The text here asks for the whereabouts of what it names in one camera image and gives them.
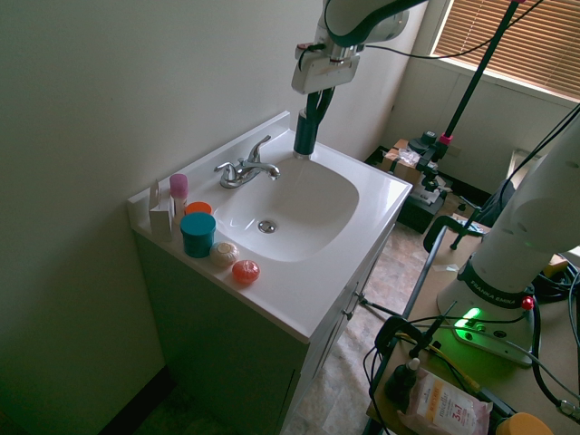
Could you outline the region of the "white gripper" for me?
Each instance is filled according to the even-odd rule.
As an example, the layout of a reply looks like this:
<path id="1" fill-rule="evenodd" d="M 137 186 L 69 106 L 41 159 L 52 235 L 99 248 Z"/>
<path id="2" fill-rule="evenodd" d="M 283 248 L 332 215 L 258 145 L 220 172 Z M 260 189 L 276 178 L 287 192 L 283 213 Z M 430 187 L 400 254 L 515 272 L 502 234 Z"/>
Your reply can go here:
<path id="1" fill-rule="evenodd" d="M 334 62 L 320 51 L 296 52 L 298 64 L 292 80 L 292 88 L 301 94 L 308 94 L 304 109 L 305 118 L 319 125 L 326 114 L 336 86 L 353 80 L 360 56 L 355 54 Z"/>

